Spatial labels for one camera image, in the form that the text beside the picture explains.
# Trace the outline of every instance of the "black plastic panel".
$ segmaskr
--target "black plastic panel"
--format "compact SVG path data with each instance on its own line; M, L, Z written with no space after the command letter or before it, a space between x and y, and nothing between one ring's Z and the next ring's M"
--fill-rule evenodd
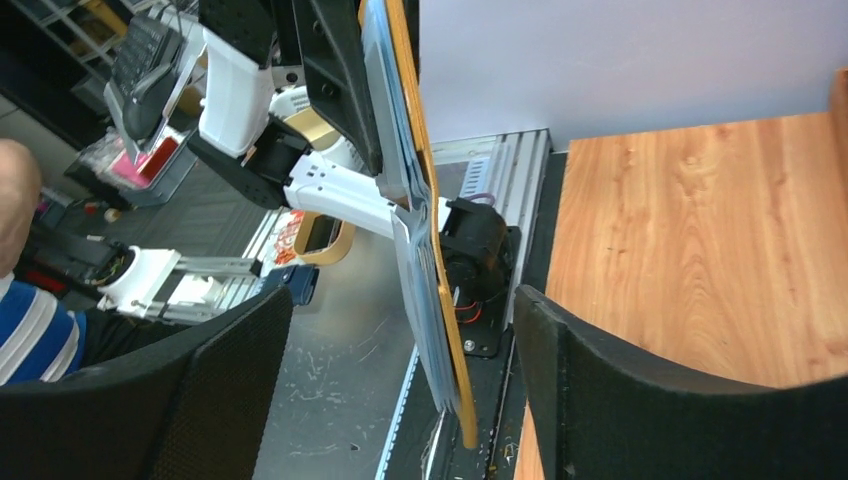
M281 191L290 183L291 171L300 157L310 150L309 142L300 132L274 117L254 146L256 151L245 168Z
M282 12L288 0L275 0ZM350 0L293 2L306 89L312 108L349 139L372 175L383 155L368 80L356 7Z
M201 0L200 23L260 67L269 64L276 33L271 12L256 0Z
M547 479L842 479L848 377L785 390L658 357L520 286L515 331Z
M290 1L275 1L271 2L270 10L274 13L274 23L277 26L277 39L280 46L279 64L284 67L302 65L297 24L294 21L294 5Z

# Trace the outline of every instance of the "white plastic casing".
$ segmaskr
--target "white plastic casing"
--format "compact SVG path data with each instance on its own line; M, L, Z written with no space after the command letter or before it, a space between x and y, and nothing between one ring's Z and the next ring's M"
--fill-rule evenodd
M286 88L271 100L271 115L286 119L310 105L306 87Z
M237 158L247 152L268 124L268 105L274 94L271 69L260 69L206 28L203 39L209 66L200 136Z
M125 315L143 318L147 305L165 284L182 255L176 250L140 249L136 246L131 246L130 250L135 253L135 258L124 274L111 285L97 289L104 295L97 308L115 308Z
M380 196L373 178L340 167L319 152L304 155L291 171L286 200L294 209L321 212L378 235L393 238L395 204ZM450 214L447 200L439 198L441 231Z

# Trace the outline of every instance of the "blue striped shirt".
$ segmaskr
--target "blue striped shirt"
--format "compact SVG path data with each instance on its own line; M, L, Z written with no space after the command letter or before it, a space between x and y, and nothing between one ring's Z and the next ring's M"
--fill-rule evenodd
M0 279L0 385L56 381L79 369L85 315L65 310L51 293Z

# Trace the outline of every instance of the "floor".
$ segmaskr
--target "floor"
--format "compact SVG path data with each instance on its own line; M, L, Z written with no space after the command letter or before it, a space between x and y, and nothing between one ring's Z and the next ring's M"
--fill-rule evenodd
M144 248L173 248L189 256L240 257L264 215L264 209L198 163L165 205L124 212L112 224L102 215L72 208L58 228Z

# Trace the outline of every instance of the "wooden table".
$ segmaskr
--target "wooden table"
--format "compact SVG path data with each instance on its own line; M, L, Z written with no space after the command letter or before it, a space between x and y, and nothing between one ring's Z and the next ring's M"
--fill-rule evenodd
M546 294L723 377L787 387L848 372L839 75L829 113L572 142ZM535 441L528 408L516 479L543 478Z

